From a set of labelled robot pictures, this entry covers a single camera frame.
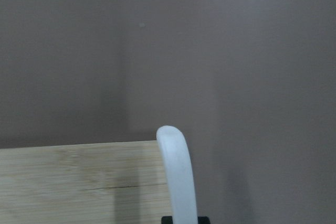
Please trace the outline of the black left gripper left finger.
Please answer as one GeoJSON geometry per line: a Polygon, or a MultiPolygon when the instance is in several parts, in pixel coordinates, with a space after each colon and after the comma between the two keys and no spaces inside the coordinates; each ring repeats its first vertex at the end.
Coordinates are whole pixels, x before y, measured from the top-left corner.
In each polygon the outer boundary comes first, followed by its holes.
{"type": "Polygon", "coordinates": [[[173,224],[172,216],[163,216],[161,218],[161,224],[173,224]]]}

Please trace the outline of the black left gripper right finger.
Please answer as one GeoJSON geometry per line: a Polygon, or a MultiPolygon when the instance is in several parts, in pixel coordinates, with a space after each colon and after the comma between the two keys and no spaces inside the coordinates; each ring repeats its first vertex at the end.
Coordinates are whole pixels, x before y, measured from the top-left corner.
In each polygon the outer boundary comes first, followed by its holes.
{"type": "Polygon", "coordinates": [[[210,219],[208,216],[198,216],[197,221],[198,224],[210,224],[210,219]]]}

